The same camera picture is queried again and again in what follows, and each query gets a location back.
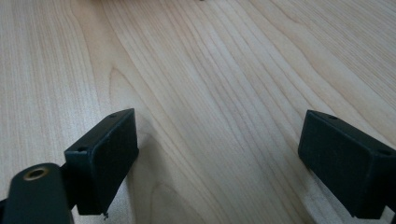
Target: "wood grain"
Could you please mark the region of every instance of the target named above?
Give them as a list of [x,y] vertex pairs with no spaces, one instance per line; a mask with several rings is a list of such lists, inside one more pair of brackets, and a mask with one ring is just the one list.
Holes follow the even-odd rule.
[[392,0],[0,1],[0,185],[105,115],[141,154],[109,219],[389,223],[350,217],[297,155],[307,109],[396,146]]

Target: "black plastic component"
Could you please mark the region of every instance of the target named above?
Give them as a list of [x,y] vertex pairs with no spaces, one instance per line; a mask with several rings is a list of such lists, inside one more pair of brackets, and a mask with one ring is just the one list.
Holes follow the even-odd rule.
[[23,170],[11,181],[4,223],[71,223],[58,165],[43,163]]
[[334,116],[308,110],[298,153],[353,217],[394,211],[396,152]]
[[2,223],[4,210],[6,209],[7,199],[0,201],[0,224]]
[[138,152],[134,110],[104,118],[64,152],[69,205],[82,215],[106,214]]

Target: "light wood surface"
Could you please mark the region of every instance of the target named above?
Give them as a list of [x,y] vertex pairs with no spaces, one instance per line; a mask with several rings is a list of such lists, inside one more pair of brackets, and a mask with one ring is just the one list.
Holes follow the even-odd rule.
[[0,197],[136,110],[139,158],[109,219],[389,223],[350,217],[297,155],[307,109],[396,146],[393,0],[0,1]]

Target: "black rectangular part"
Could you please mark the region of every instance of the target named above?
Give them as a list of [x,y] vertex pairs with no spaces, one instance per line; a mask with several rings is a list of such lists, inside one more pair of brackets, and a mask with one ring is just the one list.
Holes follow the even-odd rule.
[[307,111],[298,153],[349,213],[380,218],[395,151],[341,119]]
[[64,152],[80,214],[106,213],[138,152],[133,109],[107,116]]

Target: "screw hole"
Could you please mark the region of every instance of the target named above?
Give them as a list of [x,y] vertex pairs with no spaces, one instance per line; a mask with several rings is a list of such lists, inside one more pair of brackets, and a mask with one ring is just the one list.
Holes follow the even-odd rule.
[[83,151],[87,151],[89,147],[79,147],[77,149],[78,152],[83,152]]
[[26,175],[23,176],[23,179],[26,181],[36,180],[43,177],[48,172],[49,169],[47,169],[46,167],[35,168],[34,170],[27,172]]
[[386,156],[392,155],[392,153],[390,151],[387,151],[387,150],[384,150],[384,149],[379,149],[378,152],[383,154],[383,155],[386,155]]

